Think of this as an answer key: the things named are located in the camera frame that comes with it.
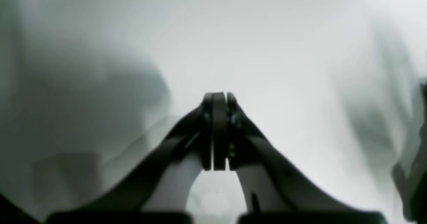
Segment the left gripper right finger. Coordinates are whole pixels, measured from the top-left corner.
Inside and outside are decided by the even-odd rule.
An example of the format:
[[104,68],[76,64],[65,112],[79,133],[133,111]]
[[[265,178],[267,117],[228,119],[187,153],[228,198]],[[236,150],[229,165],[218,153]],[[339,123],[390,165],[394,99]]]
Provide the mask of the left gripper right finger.
[[353,212],[311,182],[268,141],[228,93],[229,165],[236,171],[248,211]]

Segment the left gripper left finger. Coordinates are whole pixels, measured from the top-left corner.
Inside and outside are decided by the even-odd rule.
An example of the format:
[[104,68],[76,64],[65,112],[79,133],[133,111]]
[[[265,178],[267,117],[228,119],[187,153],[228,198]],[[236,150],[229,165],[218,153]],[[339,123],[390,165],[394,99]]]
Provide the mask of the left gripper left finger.
[[211,169],[212,93],[180,119],[140,164],[87,212],[184,211],[194,181]]

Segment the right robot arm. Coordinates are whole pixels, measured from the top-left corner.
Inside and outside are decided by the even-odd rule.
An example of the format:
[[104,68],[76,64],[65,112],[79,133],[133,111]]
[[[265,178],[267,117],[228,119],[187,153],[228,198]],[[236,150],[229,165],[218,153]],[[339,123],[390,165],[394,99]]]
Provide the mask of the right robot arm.
[[404,218],[409,222],[426,223],[427,216],[427,124],[426,79],[413,94],[412,122],[407,139],[392,177],[399,192]]

